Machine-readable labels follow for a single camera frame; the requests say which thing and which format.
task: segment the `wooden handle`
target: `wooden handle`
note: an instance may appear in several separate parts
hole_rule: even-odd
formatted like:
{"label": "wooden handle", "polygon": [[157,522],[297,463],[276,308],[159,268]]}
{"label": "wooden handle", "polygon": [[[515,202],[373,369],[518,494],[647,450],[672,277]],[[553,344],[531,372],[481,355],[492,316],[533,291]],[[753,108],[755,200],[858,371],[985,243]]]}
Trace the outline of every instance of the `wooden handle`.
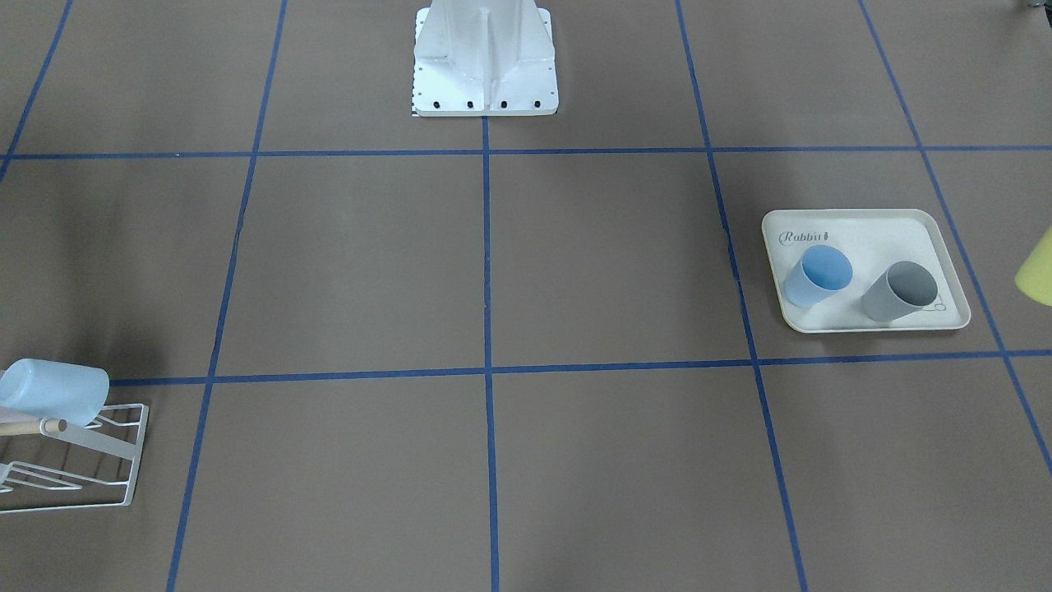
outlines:
{"label": "wooden handle", "polygon": [[14,422],[0,424],[0,436],[24,436],[27,434],[58,434],[65,432],[68,424],[65,420],[44,420],[40,422]]}

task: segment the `white tray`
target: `white tray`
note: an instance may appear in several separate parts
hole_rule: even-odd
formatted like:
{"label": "white tray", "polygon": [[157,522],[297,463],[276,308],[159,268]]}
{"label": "white tray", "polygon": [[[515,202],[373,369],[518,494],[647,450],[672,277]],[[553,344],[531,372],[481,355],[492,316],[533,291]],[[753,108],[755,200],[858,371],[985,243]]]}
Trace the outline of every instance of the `white tray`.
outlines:
{"label": "white tray", "polygon": [[[920,209],[775,209],[764,216],[763,230],[782,317],[801,333],[953,330],[972,320],[938,225]],[[783,298],[782,282],[815,244],[839,248],[854,274],[847,287],[805,309]],[[862,294],[889,265],[903,260],[931,271],[938,298],[891,323],[870,320],[862,310]]]}

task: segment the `plastic cup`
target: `plastic cup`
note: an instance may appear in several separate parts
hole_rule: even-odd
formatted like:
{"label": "plastic cup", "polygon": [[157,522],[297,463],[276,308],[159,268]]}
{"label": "plastic cup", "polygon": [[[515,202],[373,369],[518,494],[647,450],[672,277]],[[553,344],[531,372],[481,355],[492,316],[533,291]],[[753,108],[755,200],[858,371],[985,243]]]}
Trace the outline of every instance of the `plastic cup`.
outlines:
{"label": "plastic cup", "polygon": [[34,417],[87,426],[106,404],[104,370],[39,360],[20,360],[0,376],[0,407]]}
{"label": "plastic cup", "polygon": [[851,283],[851,261],[832,246],[808,248],[789,271],[782,291],[797,307],[813,307]]}
{"label": "plastic cup", "polygon": [[888,323],[931,305],[938,298],[938,285],[931,272],[913,261],[898,261],[888,267],[862,298],[866,317]]}
{"label": "plastic cup", "polygon": [[1052,307],[1052,228],[1045,232],[1015,273],[1015,285],[1034,301]]}

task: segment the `grid line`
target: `grid line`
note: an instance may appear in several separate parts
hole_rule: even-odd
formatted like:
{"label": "grid line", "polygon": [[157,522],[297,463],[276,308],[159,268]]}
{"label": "grid line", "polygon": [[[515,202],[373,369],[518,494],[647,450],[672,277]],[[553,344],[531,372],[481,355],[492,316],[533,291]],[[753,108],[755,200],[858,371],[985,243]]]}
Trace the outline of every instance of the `grid line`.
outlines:
{"label": "grid line", "polygon": [[990,310],[986,295],[983,292],[983,286],[979,284],[978,274],[976,274],[974,266],[972,266],[971,257],[968,256],[968,249],[965,248],[965,242],[960,238],[960,232],[957,230],[956,223],[953,221],[953,213],[950,211],[950,205],[947,203],[946,197],[943,195],[943,187],[938,182],[938,176],[935,175],[935,168],[932,166],[931,159],[928,157],[928,148],[924,145],[924,142],[920,141],[920,134],[917,131],[916,124],[913,121],[913,116],[910,114],[910,107],[906,104],[906,97],[903,94],[902,87],[898,85],[898,80],[895,78],[895,73],[891,67],[891,62],[888,60],[888,55],[884,50],[884,44],[881,42],[881,36],[877,34],[876,26],[873,24],[873,19],[870,17],[869,9],[866,7],[866,1],[858,0],[858,7],[862,9],[863,17],[866,20],[866,25],[869,27],[870,35],[873,37],[873,43],[876,45],[876,50],[881,55],[881,61],[884,62],[884,68],[888,74],[892,87],[895,90],[895,96],[898,98],[898,104],[902,106],[903,114],[906,116],[906,122],[909,124],[910,131],[913,134],[913,139],[916,141],[916,147],[920,152],[920,158],[924,160],[925,168],[928,170],[928,177],[931,179],[932,187],[935,189],[935,197],[938,198],[939,206],[943,208],[943,213],[946,216],[946,221],[950,226],[950,232],[953,234],[953,240],[957,244],[957,249],[960,251],[960,258],[965,263],[965,268],[968,269],[968,275],[972,280],[972,285],[975,287],[975,294],[979,300],[979,305],[983,307],[983,313],[986,315],[987,324],[990,326],[990,331],[993,333],[994,342],[997,344],[997,350],[1005,363],[1005,369],[1008,371],[1008,376],[1012,382],[1012,387],[1015,389],[1016,397],[1019,400],[1019,406],[1023,408],[1023,413],[1026,415],[1027,422],[1030,424],[1030,429],[1034,434],[1037,448],[1045,461],[1045,468],[1048,470],[1049,474],[1052,474],[1052,456],[1049,455],[1049,449],[1045,442],[1045,436],[1041,435],[1040,427],[1037,425],[1037,419],[1034,416],[1034,412],[1030,407],[1030,402],[1027,401],[1027,394],[1024,392],[1023,385],[1019,383],[1019,377],[1015,373],[1015,367],[1012,366],[1012,359],[1008,353],[1008,349],[1005,347],[1005,342],[1000,336],[1000,331],[997,330],[997,324],[994,322],[993,312]]}
{"label": "grid line", "polygon": [[[1052,358],[1052,350],[1010,350],[1011,358]],[[984,352],[931,352],[919,354],[874,354],[859,356],[813,356],[788,359],[757,359],[760,366],[811,366],[837,364],[885,364],[910,362],[937,362],[954,360],[1000,359],[999,351]],[[623,372],[640,370],[679,370],[707,368],[742,368],[751,367],[750,359],[716,360],[716,361],[685,361],[685,362],[628,362],[608,364],[557,364],[537,366],[494,366],[489,372],[493,375],[505,374],[551,374],[565,372]],[[205,385],[209,382],[216,385],[244,385],[254,383],[305,383],[323,381],[377,381],[384,379],[421,379],[431,376],[484,376],[484,367],[466,368],[430,368],[419,370],[362,370],[348,372],[304,372],[294,374],[229,374],[225,376],[178,376],[158,379],[115,379],[109,382],[110,388],[135,387],[166,387],[180,385]]]}
{"label": "grid line", "polygon": [[[777,151],[919,151],[915,145],[786,145],[786,146],[607,146],[549,148],[491,148],[491,156],[528,156],[551,154],[739,154]],[[928,151],[1052,151],[1052,144],[1035,145],[934,145]],[[322,157],[397,157],[397,156],[481,156],[481,148],[360,148],[360,149],[255,149],[228,151],[103,151],[41,152],[5,155],[4,162],[16,160],[134,160],[165,158],[322,158]]]}
{"label": "grid line", "polygon": [[226,269],[226,281],[223,285],[223,299],[219,308],[219,319],[216,322],[216,342],[213,347],[211,359],[208,363],[208,374],[205,382],[204,395],[201,397],[201,411],[198,414],[197,432],[194,436],[194,449],[190,453],[189,468],[186,473],[186,488],[183,492],[182,507],[179,512],[179,526],[176,530],[176,540],[171,550],[171,564],[168,568],[167,592],[175,592],[176,580],[179,576],[179,564],[182,557],[183,542],[186,536],[190,504],[194,498],[194,487],[197,483],[197,470],[201,460],[201,447],[204,441],[205,426],[208,421],[208,408],[211,404],[211,391],[216,384],[216,369],[219,366],[219,355],[223,345],[223,330],[226,326],[226,313],[230,305],[234,274],[238,265],[238,245],[241,240],[241,230],[245,225],[245,210],[248,208],[248,198],[252,189],[252,178],[256,173],[256,162],[260,141],[263,137],[263,125],[266,121],[267,101],[270,96],[270,85],[274,83],[274,72],[278,63],[278,49],[281,46],[281,35],[285,24],[285,11],[287,7],[288,0],[281,0],[281,6],[278,12],[278,24],[274,34],[274,44],[270,48],[270,61],[267,65],[266,81],[263,84],[263,97],[260,99],[259,117],[256,121],[252,156],[248,161],[248,170],[245,173],[245,186],[241,195],[241,207],[238,211],[238,223],[234,230],[234,244],[230,246],[230,260]]}
{"label": "grid line", "polygon": [[3,181],[3,178],[7,175],[7,166],[11,165],[15,148],[18,147],[18,141],[22,138],[25,122],[29,119],[33,103],[36,102],[37,94],[40,93],[40,86],[44,83],[44,77],[47,76],[47,68],[52,65],[55,50],[59,47],[59,41],[62,39],[62,32],[65,30],[65,23],[69,18],[70,9],[73,9],[73,0],[66,0],[65,6],[62,7],[62,16],[59,17],[59,24],[55,27],[55,37],[52,38],[52,44],[47,46],[47,55],[44,57],[44,63],[41,64],[40,73],[37,74],[37,79],[33,83],[33,89],[29,90],[29,98],[25,100],[25,107],[22,108],[22,117],[18,120],[18,125],[15,127],[15,135],[12,136],[11,144],[7,145],[7,151],[4,154],[3,163],[0,164],[0,181]]}
{"label": "grid line", "polygon": [[489,479],[489,578],[492,592],[501,589],[501,552],[497,504],[497,423],[493,413],[492,249],[489,224],[489,118],[482,118],[482,242],[483,242],[483,368],[486,383],[486,463]]}
{"label": "grid line", "polygon": [[786,530],[789,535],[789,545],[792,550],[793,564],[796,568],[796,579],[800,583],[801,592],[807,592],[807,574],[804,569],[804,559],[800,551],[800,542],[796,537],[796,523],[793,518],[792,504],[789,501],[789,491],[786,487],[785,472],[782,468],[782,455],[778,452],[777,438],[774,434],[774,424],[771,420],[770,407],[767,404],[767,389],[764,386],[764,376],[756,355],[756,343],[752,335],[752,327],[749,323],[749,309],[745,300],[745,287],[742,285],[742,277],[737,268],[737,258],[734,254],[734,240],[731,236],[730,224],[727,220],[727,209],[723,200],[723,191],[720,187],[720,172],[716,169],[715,155],[712,150],[712,141],[709,137],[708,121],[705,118],[705,103],[702,101],[702,90],[697,83],[697,73],[694,68],[694,57],[690,49],[690,37],[687,34],[687,23],[683,17],[683,3],[675,1],[676,17],[680,20],[680,34],[683,37],[683,50],[687,59],[687,69],[690,74],[690,83],[694,91],[694,102],[697,106],[697,119],[702,128],[702,138],[705,141],[706,158],[709,164],[709,172],[712,176],[712,189],[715,193],[716,206],[720,209],[720,223],[727,234],[727,258],[730,261],[731,272],[734,274],[734,282],[737,285],[739,304],[742,309],[742,327],[745,330],[745,339],[749,346],[749,361],[752,366],[752,375],[756,384],[756,394],[760,397],[760,407],[764,416],[764,427],[767,431],[767,444],[771,450],[771,463],[774,468],[774,477],[778,486],[778,496],[782,499],[782,512],[785,515]]}

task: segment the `yellow object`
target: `yellow object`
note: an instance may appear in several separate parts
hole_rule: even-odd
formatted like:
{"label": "yellow object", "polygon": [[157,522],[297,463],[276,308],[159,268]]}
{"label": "yellow object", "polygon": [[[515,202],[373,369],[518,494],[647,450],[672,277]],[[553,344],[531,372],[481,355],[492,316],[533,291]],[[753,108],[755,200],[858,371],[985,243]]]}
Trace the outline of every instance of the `yellow object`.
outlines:
{"label": "yellow object", "polygon": [[1052,228],[1015,273],[1015,285],[1034,301],[1052,307]]}

